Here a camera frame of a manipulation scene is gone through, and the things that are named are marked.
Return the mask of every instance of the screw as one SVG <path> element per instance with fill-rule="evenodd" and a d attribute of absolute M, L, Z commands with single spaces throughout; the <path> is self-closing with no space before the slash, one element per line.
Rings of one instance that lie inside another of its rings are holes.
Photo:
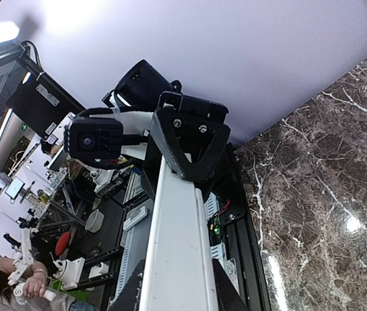
<path fill-rule="evenodd" d="M 180 128 L 182 126 L 182 121 L 180 119 L 174 119 L 173 120 L 173 127 L 174 128 Z"/>
<path fill-rule="evenodd" d="M 200 133 L 206 133 L 207 132 L 207 130 L 208 130 L 208 128 L 207 128 L 207 126 L 206 125 L 201 125 L 200 127 L 199 127 L 199 132 Z"/>

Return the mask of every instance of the person's arm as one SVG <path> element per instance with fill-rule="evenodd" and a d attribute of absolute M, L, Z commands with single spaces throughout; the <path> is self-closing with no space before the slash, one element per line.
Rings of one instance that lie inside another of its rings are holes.
<path fill-rule="evenodd" d="M 0 270 L 6 274 L 15 271 L 14 260 L 10 258 L 0 257 Z M 42 297 L 45 293 L 45 284 L 48 278 L 48 271 L 42 262 L 35 261 L 23 274 L 27 278 L 23 287 L 23 294 L 27 297 Z"/>

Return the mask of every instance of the marble surface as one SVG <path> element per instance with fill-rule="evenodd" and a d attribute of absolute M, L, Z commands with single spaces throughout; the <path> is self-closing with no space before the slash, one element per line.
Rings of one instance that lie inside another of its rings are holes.
<path fill-rule="evenodd" d="M 273 311 L 367 310 L 367 59 L 236 156 Z"/>

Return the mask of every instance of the jeans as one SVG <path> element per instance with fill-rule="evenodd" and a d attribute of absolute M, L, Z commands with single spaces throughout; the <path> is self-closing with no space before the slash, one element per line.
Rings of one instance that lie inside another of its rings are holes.
<path fill-rule="evenodd" d="M 70 307 L 69 311 L 99 311 L 95 306 L 82 301 L 75 301 Z"/>

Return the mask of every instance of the white handle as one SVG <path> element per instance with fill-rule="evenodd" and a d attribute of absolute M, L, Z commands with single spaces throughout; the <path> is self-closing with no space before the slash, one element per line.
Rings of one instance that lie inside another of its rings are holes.
<path fill-rule="evenodd" d="M 22 306 L 25 306 L 28 302 L 26 297 L 23 295 L 24 285 L 25 283 L 19 283 L 14 289 L 14 295 L 15 295 L 16 302 Z M 46 300 L 53 301 L 56 297 L 56 294 L 50 290 L 46 290 L 45 294 L 42 297 L 44 297 Z"/>

